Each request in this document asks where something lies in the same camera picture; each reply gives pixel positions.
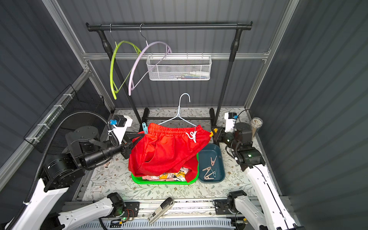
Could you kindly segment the yellow clothespin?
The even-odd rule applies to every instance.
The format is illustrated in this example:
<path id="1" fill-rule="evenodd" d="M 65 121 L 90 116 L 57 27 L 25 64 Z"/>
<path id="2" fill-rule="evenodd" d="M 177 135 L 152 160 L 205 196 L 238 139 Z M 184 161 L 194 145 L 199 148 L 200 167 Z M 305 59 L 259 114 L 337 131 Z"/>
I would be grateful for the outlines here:
<path id="1" fill-rule="evenodd" d="M 210 137 L 213 137 L 217 132 L 218 132 L 217 128 L 212 129 L 210 132 Z"/>

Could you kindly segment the blue clothespin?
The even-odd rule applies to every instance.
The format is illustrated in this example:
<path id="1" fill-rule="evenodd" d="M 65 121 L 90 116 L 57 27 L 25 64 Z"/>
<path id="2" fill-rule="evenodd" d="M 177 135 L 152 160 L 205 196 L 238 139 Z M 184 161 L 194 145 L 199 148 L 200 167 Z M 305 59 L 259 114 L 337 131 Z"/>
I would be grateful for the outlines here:
<path id="1" fill-rule="evenodd" d="M 148 134 L 149 131 L 148 131 L 148 126 L 145 122 L 142 123 L 142 130 L 144 132 L 144 134 Z"/>

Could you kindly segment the salmon clothespin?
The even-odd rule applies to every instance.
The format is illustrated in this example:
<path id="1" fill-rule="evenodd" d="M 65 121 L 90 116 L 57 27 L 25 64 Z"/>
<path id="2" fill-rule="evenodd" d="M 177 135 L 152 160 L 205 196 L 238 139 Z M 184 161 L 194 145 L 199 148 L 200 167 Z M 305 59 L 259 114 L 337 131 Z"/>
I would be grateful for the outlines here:
<path id="1" fill-rule="evenodd" d="M 210 164 L 211 164 L 211 167 L 213 167 L 216 163 L 216 160 L 217 160 L 217 156 L 215 158 L 212 158 L 210 157 Z"/>

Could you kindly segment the red shorts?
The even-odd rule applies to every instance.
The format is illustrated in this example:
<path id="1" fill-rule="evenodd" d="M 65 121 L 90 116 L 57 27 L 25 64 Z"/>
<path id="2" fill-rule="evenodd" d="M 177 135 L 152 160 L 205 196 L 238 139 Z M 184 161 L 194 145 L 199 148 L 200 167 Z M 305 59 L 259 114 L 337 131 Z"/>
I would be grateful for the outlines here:
<path id="1" fill-rule="evenodd" d="M 197 174 L 196 155 L 209 144 L 210 132 L 202 126 L 170 128 L 149 124 L 148 134 L 132 149 L 128 169 L 135 177 L 177 173 L 188 168 L 186 180 Z"/>

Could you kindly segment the teal clothespin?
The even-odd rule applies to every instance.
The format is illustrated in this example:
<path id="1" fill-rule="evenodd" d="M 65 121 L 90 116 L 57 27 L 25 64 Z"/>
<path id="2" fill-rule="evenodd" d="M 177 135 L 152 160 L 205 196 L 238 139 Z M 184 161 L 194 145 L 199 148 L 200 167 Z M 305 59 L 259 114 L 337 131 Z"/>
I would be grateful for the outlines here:
<path id="1" fill-rule="evenodd" d="M 216 177 L 216 171 L 213 171 L 212 173 L 209 174 L 209 177 L 213 176 L 214 178 Z"/>

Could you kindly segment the beige clothespin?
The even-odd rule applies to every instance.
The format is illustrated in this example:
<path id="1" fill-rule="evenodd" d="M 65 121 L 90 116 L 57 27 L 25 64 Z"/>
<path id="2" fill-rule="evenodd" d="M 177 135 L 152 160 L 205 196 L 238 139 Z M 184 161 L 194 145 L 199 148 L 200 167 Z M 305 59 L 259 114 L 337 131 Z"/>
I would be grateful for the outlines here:
<path id="1" fill-rule="evenodd" d="M 215 177 L 214 177 L 214 172 L 212 172 L 212 173 L 210 173 L 210 174 L 206 174 L 206 175 L 204 176 L 204 180 L 213 180 L 213 179 L 215 179 Z"/>

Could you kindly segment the light blue wire hanger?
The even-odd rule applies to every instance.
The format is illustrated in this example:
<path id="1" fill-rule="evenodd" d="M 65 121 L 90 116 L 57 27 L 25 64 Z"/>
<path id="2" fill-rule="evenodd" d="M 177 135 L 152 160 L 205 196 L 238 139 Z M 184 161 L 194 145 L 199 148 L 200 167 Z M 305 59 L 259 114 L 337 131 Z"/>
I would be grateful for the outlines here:
<path id="1" fill-rule="evenodd" d="M 193 123 L 189 122 L 188 120 L 186 120 L 185 118 L 183 118 L 183 117 L 181 116 L 181 101 L 182 101 L 183 96 L 185 96 L 185 95 L 188 97 L 188 101 L 189 101 L 189 102 L 191 102 L 191 97 L 190 97 L 190 95 L 189 95 L 188 93 L 183 93 L 183 94 L 181 94 L 181 96 L 179 97 L 179 103 L 178 103 L 178 107 L 177 107 L 177 114 L 175 115 L 175 117 L 170 118 L 170 119 L 168 119 L 168 120 L 166 120 L 166 121 L 163 121 L 163 122 L 159 123 L 158 125 L 163 125 L 163 124 L 165 124 L 165 123 L 168 123 L 168 122 L 171 122 L 171 121 L 173 121 L 173 120 L 178 120 L 178 119 L 179 119 L 179 120 L 181 120 L 181 121 L 184 121 L 184 122 L 186 122 L 186 123 L 188 123 L 188 124 L 190 124 L 190 125 L 192 125 L 192 126 L 196 127 L 196 125 L 195 125 L 195 124 L 193 124 Z"/>

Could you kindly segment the comic print shorts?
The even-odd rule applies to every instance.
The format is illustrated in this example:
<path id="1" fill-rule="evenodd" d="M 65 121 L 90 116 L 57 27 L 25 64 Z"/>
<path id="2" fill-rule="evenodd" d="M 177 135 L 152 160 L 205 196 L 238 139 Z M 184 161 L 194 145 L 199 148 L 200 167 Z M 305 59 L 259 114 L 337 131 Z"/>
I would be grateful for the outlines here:
<path id="1" fill-rule="evenodd" d="M 154 180 L 158 181 L 179 181 L 179 182 L 186 182 L 186 175 L 188 174 L 189 169 L 182 167 L 179 172 L 171 173 L 166 172 L 159 176 L 153 176 Z"/>

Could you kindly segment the pink tie-dye shorts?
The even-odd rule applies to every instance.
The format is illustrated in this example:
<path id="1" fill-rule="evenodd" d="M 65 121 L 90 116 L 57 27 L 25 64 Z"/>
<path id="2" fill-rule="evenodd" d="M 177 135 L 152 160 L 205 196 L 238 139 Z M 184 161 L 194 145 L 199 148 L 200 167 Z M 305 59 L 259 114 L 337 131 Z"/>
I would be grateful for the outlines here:
<path id="1" fill-rule="evenodd" d="M 143 176 L 142 180 L 146 181 L 161 181 L 161 178 L 159 176 Z"/>

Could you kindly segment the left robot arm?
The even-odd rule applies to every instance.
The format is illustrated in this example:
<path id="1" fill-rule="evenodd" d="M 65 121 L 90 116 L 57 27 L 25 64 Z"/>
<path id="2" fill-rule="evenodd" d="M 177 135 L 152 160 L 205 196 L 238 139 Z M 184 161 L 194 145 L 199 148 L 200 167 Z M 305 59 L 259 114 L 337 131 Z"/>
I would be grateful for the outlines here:
<path id="1" fill-rule="evenodd" d="M 144 137 L 127 128 L 132 120 L 122 116 L 119 121 L 102 119 L 108 130 L 107 141 L 101 141 L 93 126 L 83 126 L 66 135 L 67 147 L 59 155 L 48 153 L 57 134 L 47 142 L 29 192 L 18 213 L 4 224 L 5 230 L 73 230 L 92 220 L 105 217 L 129 220 L 135 213 L 121 196 L 114 192 L 91 205 L 57 214 L 51 210 L 68 189 L 87 171 L 103 166 L 116 155 L 128 159 L 132 149 Z"/>

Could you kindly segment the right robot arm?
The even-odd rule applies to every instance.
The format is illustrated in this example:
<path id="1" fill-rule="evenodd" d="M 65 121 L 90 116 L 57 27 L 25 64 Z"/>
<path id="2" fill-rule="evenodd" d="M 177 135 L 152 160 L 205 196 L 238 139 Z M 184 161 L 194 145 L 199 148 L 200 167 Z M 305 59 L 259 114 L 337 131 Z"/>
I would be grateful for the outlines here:
<path id="1" fill-rule="evenodd" d="M 229 193 L 228 208 L 242 214 L 255 230 L 303 230 L 282 203 L 262 154 L 253 147 L 253 137 L 262 125 L 262 119 L 256 117 L 249 123 L 233 119 L 226 127 L 212 129 L 214 142 L 230 148 L 229 155 L 248 177 L 261 206 L 257 208 L 244 191 L 238 190 Z"/>

